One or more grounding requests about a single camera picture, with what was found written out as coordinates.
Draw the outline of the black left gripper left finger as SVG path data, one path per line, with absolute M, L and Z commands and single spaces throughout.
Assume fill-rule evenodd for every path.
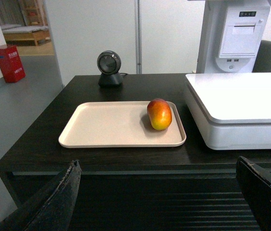
M 81 179 L 79 161 L 70 163 L 17 210 L 0 222 L 0 231 L 68 230 Z

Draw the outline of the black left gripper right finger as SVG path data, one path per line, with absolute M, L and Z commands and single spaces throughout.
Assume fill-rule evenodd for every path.
M 260 229 L 271 231 L 271 173 L 240 156 L 236 179 Z

